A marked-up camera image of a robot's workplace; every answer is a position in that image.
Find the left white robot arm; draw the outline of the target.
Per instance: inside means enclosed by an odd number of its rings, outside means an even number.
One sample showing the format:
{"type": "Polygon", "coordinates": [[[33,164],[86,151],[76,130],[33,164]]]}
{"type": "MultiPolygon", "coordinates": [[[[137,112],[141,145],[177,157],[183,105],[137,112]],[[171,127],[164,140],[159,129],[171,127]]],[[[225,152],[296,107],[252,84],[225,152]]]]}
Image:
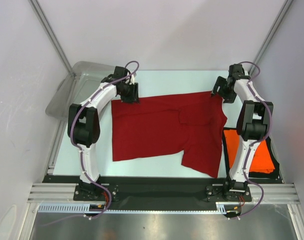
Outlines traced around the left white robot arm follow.
{"type": "Polygon", "coordinates": [[[120,96],[125,103],[139,102],[135,74],[136,71],[130,71],[127,67],[116,66],[90,97],[69,106],[67,133],[71,144],[78,148],[81,166],[73,197],[75,201],[96,201],[107,195],[107,190],[100,184],[96,156],[96,144],[101,133],[99,115],[116,96],[120,96]]]}

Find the red t shirt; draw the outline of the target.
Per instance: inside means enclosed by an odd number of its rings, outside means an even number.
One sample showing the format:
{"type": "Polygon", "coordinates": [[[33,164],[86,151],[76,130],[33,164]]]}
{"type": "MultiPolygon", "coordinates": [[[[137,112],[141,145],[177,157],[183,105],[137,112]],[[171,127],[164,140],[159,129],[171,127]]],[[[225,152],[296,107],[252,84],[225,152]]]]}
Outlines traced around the red t shirt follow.
{"type": "Polygon", "coordinates": [[[181,164],[217,178],[227,117],[209,91],[111,102],[115,162],[183,152],[181,164]]]}

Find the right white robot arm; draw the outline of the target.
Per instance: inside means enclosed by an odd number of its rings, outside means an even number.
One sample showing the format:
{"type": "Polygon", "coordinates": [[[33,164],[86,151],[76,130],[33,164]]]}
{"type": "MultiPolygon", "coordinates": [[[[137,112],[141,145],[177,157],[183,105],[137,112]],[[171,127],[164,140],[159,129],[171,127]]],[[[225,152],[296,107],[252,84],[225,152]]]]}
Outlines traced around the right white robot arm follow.
{"type": "Polygon", "coordinates": [[[248,191],[250,166],[258,146],[270,134],[274,105],[258,94],[249,76],[238,73],[219,76],[211,95],[221,96],[225,103],[233,103],[236,97],[242,101],[236,124],[239,146],[222,188],[223,197],[233,201],[248,191]]]}

